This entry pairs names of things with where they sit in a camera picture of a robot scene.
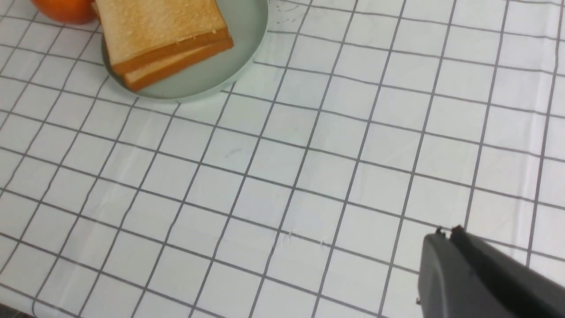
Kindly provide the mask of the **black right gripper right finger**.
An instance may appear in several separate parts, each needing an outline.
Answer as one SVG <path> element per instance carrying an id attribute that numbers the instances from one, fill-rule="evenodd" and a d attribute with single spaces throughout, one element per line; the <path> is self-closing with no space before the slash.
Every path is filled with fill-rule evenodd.
<path id="1" fill-rule="evenodd" d="M 483 243 L 462 226 L 450 241 L 492 296 L 517 318 L 562 318 L 564 288 L 505 253 Z"/>

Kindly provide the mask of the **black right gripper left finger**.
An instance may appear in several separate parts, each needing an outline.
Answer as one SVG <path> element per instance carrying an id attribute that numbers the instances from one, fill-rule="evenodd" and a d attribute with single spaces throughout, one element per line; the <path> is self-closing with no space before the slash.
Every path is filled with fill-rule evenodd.
<path id="1" fill-rule="evenodd" d="M 516 318 L 490 294 L 441 228 L 425 236 L 418 298 L 425 318 Z"/>

